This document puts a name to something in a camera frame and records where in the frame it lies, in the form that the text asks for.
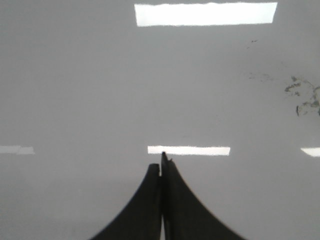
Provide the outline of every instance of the black curved edge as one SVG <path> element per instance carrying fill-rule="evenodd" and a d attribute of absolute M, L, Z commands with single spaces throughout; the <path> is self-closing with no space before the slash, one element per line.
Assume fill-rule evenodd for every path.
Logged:
<path fill-rule="evenodd" d="M 166 240 L 245 240 L 213 216 L 162 153 L 162 208 Z"/>
<path fill-rule="evenodd" d="M 159 240 L 161 178 L 150 164 L 139 188 L 120 214 L 91 240 Z"/>

